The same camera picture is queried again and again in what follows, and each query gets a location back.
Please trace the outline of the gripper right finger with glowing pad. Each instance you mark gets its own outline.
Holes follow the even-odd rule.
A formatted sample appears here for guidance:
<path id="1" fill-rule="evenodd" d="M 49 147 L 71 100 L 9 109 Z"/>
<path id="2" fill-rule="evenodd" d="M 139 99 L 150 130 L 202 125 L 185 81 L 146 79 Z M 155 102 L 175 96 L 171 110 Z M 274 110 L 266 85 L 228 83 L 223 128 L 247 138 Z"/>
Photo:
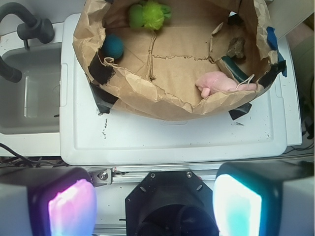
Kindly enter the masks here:
<path id="1" fill-rule="evenodd" d="M 214 182 L 213 209 L 223 236 L 313 236 L 315 165 L 225 162 Z"/>

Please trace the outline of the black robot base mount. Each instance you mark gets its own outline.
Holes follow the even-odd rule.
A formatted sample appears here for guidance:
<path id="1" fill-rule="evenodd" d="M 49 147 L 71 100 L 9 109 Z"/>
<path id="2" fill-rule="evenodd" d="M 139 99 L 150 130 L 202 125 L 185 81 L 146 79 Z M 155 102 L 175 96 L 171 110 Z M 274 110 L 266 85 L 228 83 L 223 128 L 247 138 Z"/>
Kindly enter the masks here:
<path id="1" fill-rule="evenodd" d="M 150 172 L 125 198 L 128 236 L 218 236 L 213 191 L 192 171 Z"/>

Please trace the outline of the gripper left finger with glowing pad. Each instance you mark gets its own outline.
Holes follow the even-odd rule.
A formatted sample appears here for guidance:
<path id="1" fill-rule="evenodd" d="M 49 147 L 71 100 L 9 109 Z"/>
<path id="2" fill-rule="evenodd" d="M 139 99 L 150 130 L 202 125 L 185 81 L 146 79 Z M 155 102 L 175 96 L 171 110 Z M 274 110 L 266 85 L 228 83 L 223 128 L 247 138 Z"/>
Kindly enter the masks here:
<path id="1" fill-rule="evenodd" d="M 95 188 L 83 168 L 0 170 L 2 236 L 90 236 L 96 210 Z"/>

